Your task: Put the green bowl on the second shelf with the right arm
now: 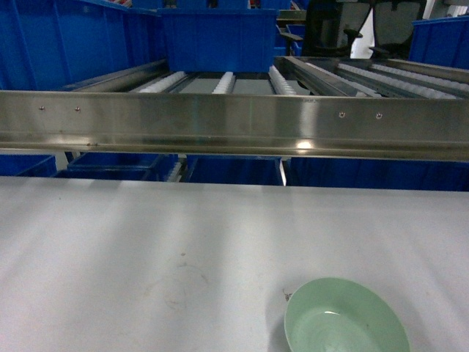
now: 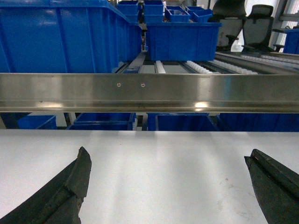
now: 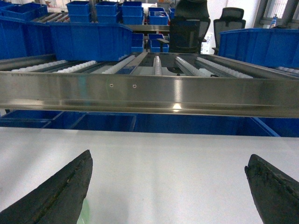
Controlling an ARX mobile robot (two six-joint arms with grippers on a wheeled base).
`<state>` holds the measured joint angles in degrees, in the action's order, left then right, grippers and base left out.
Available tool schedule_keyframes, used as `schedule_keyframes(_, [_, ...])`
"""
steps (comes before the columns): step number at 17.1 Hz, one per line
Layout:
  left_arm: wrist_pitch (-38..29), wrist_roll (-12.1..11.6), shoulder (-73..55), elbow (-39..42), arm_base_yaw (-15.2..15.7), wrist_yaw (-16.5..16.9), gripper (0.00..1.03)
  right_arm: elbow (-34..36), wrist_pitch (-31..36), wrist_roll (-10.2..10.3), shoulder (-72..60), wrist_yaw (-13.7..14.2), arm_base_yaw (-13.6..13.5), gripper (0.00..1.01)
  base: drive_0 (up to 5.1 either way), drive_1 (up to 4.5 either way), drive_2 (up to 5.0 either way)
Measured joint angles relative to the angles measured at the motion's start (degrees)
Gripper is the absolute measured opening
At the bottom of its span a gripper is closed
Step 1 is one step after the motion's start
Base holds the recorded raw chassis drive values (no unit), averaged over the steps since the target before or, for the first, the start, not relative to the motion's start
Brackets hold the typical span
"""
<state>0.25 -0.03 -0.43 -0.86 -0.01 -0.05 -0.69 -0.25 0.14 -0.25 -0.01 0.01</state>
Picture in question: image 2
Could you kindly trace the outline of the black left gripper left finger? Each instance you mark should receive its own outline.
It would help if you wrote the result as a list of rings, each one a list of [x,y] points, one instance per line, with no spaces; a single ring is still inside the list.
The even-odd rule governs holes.
[[[84,147],[77,158],[30,198],[0,219],[2,224],[80,224],[92,161]]]

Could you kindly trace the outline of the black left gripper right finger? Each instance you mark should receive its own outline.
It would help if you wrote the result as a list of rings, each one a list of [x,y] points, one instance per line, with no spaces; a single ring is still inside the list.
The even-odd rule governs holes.
[[[269,224],[299,222],[299,174],[264,152],[245,156],[258,204]]]

